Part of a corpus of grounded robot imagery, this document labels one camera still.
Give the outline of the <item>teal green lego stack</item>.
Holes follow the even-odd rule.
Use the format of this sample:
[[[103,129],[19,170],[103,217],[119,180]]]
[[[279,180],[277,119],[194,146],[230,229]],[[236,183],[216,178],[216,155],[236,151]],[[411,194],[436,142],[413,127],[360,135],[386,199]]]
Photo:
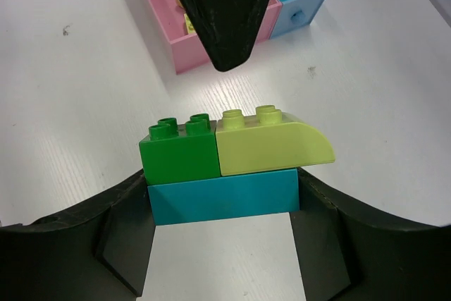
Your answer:
[[[273,105],[162,118],[139,149],[159,226],[297,211],[297,169],[335,161],[320,131]]]

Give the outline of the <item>yellow printed lego brick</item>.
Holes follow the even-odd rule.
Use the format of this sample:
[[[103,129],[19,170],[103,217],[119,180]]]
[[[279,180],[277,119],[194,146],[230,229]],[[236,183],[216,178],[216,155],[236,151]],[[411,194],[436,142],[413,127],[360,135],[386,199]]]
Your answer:
[[[191,23],[191,20],[189,19],[186,10],[184,8],[184,6],[181,4],[180,0],[175,0],[176,4],[178,5],[178,7],[180,7],[183,10],[183,15],[184,15],[184,20],[185,20],[185,27],[186,27],[186,32],[188,35],[194,34],[195,33],[195,29]]]

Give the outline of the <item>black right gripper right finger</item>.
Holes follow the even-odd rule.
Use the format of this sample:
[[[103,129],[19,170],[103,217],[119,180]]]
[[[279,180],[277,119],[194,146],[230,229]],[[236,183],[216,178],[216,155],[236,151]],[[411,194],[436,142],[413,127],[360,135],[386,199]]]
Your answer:
[[[290,213],[307,300],[449,300],[450,227],[389,214],[298,169]]]

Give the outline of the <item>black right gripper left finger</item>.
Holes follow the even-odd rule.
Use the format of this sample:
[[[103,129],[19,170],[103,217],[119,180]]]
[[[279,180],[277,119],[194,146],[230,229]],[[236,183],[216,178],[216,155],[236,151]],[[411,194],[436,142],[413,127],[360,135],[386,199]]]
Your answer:
[[[1,227],[2,300],[136,300],[156,224],[142,171],[29,225]]]

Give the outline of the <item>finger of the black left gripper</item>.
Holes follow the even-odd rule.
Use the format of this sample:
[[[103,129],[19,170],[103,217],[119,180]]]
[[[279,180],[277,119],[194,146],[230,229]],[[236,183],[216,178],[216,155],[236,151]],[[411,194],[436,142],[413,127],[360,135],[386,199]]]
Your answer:
[[[180,0],[214,68],[248,60],[269,0]]]

